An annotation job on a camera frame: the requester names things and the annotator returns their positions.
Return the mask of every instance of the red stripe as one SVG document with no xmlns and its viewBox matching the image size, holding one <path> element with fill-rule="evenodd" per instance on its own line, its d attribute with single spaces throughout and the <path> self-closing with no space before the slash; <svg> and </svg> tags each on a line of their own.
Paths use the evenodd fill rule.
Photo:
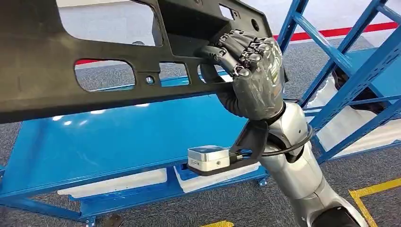
<svg viewBox="0 0 401 227">
<path fill-rule="evenodd" d="M 398 24 L 396 22 L 388 22 L 388 23 L 380 23 L 380 24 L 373 24 L 368 25 L 363 32 L 374 32 L 374 31 L 381 31 L 381 30 L 388 30 L 397 28 Z M 329 30 L 321 30 L 319 31 L 324 37 L 332 37 L 332 36 L 339 36 L 339 35 L 346 35 L 351 30 L 351 27 L 344 27 L 344 28 L 336 28 L 336 29 L 329 29 Z M 305 40 L 310 39 L 311 37 L 306 32 L 295 33 L 291 37 L 291 41 L 298 41 L 298 40 Z M 99 60 L 91 60 L 91 59 L 82 59 L 75 62 L 76 65 L 96 62 Z"/>
</svg>

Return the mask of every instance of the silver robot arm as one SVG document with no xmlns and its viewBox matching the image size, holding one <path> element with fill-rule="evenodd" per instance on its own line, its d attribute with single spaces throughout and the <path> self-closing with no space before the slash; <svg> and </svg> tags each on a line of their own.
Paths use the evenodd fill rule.
<svg viewBox="0 0 401 227">
<path fill-rule="evenodd" d="M 235 30 L 220 37 L 216 46 L 204 47 L 200 54 L 233 77 L 233 92 L 218 97 L 231 113 L 268 122 L 268 141 L 259 161 L 290 200 L 298 225 L 367 227 L 359 212 L 324 178 L 310 142 L 305 142 L 311 131 L 301 107 L 283 102 L 282 54 L 276 41 Z M 219 82 L 216 74 L 201 70 L 206 82 Z"/>
</svg>

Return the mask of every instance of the blue metal rack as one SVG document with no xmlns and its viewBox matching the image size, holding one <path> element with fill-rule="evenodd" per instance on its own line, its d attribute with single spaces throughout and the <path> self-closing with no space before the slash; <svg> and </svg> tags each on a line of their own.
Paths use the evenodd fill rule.
<svg viewBox="0 0 401 227">
<path fill-rule="evenodd" d="M 382 12 L 388 18 L 400 23 L 401 16 L 385 6 L 387 0 L 372 0 L 367 6 L 361 17 L 357 20 L 356 24 L 352 27 L 350 32 L 346 35 L 338 48 L 335 48 L 315 27 L 313 27 L 303 16 L 302 13 L 308 3 L 308 0 L 293 0 L 284 25 L 280 31 L 278 43 L 280 44 L 282 52 L 288 46 L 292 34 L 297 25 L 300 25 L 306 33 L 327 53 L 330 57 L 329 61 L 317 75 L 311 86 L 307 89 L 299 102 L 302 107 L 305 107 L 312 95 L 317 91 L 318 87 L 327 79 L 328 75 L 333 71 L 334 67 L 340 67 L 348 76 L 349 80 L 341 87 L 336 95 L 325 105 L 314 108 L 304 108 L 304 110 L 320 109 L 318 112 L 308 113 L 307 116 L 314 116 L 310 122 L 311 126 L 316 132 L 322 129 L 333 117 L 338 114 L 345 106 L 372 103 L 377 101 L 389 101 L 400 99 L 400 90 L 396 89 L 394 92 L 388 92 L 387 87 L 380 91 L 377 87 L 372 86 L 373 91 L 379 96 L 377 99 L 369 99 L 363 101 L 352 101 L 371 83 L 389 84 L 396 79 L 398 73 L 389 72 L 387 69 L 397 61 L 401 53 L 401 26 L 398 26 L 395 31 L 387 38 L 387 40 L 377 49 L 366 50 L 357 57 L 355 53 L 347 53 L 349 48 L 353 45 L 356 39 L 361 35 L 366 26 L 373 20 L 378 12 Z M 329 151 L 324 150 L 321 146 L 317 136 L 313 138 L 314 145 L 317 146 L 322 152 L 322 156 L 318 158 L 318 162 L 322 163 L 340 151 L 363 137 L 364 135 L 377 128 L 379 125 L 384 124 L 390 120 L 399 117 L 401 108 L 400 100 L 391 102 L 384 111 L 378 114 L 374 119 L 367 122 L 364 126 L 356 130 L 354 133 L 346 137 L 343 141 L 337 144 Z"/>
<path fill-rule="evenodd" d="M 386 0 L 373 0 L 340 46 L 335 48 L 302 16 L 307 2 L 308 0 L 293 0 L 279 34 L 280 47 L 284 52 L 296 26 L 300 25 L 329 55 L 330 60 L 308 88 L 300 105 L 305 107 L 335 66 L 342 68 L 350 77 L 327 105 L 309 109 L 320 109 L 318 112 L 307 113 L 314 116 L 310 122 L 313 128 L 319 131 L 346 105 L 376 101 L 389 102 L 389 106 L 384 111 L 329 151 L 324 150 L 315 136 L 312 142 L 322 152 L 318 158 L 321 163 L 377 126 L 400 117 L 401 94 L 397 93 L 397 90 L 380 89 L 380 86 L 386 84 L 388 80 L 382 75 L 391 75 L 389 72 L 397 71 L 396 68 L 392 69 L 394 67 L 392 63 L 400 60 L 398 57 L 401 52 L 401 27 L 395 29 L 377 49 L 366 50 L 359 54 L 347 53 L 347 51 L 378 12 L 382 12 L 398 23 L 401 22 L 401 17 L 384 5 Z M 187 81 L 180 78 L 166 80 L 163 83 L 179 85 Z M 374 91 L 379 98 L 352 101 L 367 86 L 370 86 L 372 90 L 376 88 Z M 214 114 L 208 114 L 208 121 L 197 121 L 202 119 L 210 109 Z M 205 144 L 230 146 L 244 123 L 245 119 L 228 113 L 215 96 L 26 121 L 22 124 L 8 165 L 0 166 L 0 175 L 2 175 L 0 204 L 91 225 L 96 215 L 184 195 L 172 166 L 186 163 L 186 152 L 189 147 Z M 188 139 L 177 143 L 176 138 Z M 86 198 L 80 201 L 80 212 L 28 199 L 28 196 L 40 193 L 163 167 L 167 168 L 166 190 L 158 190 L 155 187 L 149 189 L 147 193 L 128 190 L 121 192 L 122 196 Z M 265 177 L 266 173 L 260 167 L 252 173 L 198 191 Z"/>
</svg>

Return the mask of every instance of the blue tabletop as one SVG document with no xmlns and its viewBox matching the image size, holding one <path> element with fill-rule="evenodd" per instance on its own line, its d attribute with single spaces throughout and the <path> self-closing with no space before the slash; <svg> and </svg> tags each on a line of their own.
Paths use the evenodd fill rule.
<svg viewBox="0 0 401 227">
<path fill-rule="evenodd" d="M 245 123 L 215 95 L 25 121 L 0 197 L 183 163 L 188 148 L 231 146 Z"/>
</svg>

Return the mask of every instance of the black plastic panel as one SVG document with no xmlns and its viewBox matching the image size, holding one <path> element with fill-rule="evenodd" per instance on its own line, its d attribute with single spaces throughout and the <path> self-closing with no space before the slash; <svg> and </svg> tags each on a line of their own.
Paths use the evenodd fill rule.
<svg viewBox="0 0 401 227">
<path fill-rule="evenodd" d="M 56 0 L 0 2 L 0 123 L 164 100 L 200 96 L 230 88 L 204 84 L 193 56 L 230 29 L 271 37 L 265 16 L 234 0 L 142 0 L 155 13 L 154 33 L 160 47 L 80 40 L 63 28 Z M 219 4 L 235 10 L 234 20 L 221 15 Z M 251 20 L 258 23 L 255 31 Z M 119 60 L 134 68 L 132 90 L 87 92 L 74 75 L 79 59 Z M 161 87 L 160 62 L 182 62 L 190 84 Z M 154 85 L 146 82 L 151 75 Z"/>
</svg>

